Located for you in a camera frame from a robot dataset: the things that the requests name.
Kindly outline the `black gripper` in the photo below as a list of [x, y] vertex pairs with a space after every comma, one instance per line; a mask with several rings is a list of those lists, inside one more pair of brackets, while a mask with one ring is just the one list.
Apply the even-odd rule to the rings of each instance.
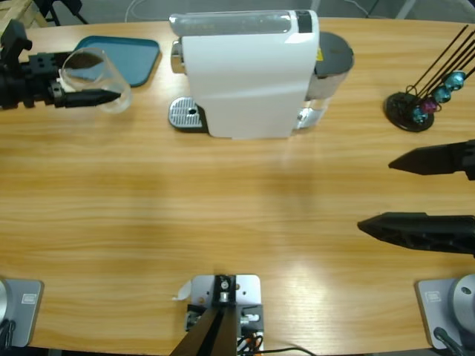
[[17, 108], [22, 103], [33, 108], [36, 102], [56, 108], [94, 107], [121, 97], [110, 90], [82, 90], [65, 93], [58, 83], [59, 69], [86, 69], [102, 63], [102, 57], [89, 52], [38, 53], [27, 62], [1, 59], [1, 109]]

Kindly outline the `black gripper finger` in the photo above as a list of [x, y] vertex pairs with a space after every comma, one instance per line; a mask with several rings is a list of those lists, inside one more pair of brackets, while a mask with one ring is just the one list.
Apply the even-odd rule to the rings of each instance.
[[424, 176], [462, 171], [468, 180], [474, 181], [474, 140], [415, 148], [388, 167]]
[[418, 251], [474, 255], [473, 215], [386, 212], [357, 223], [371, 237]]

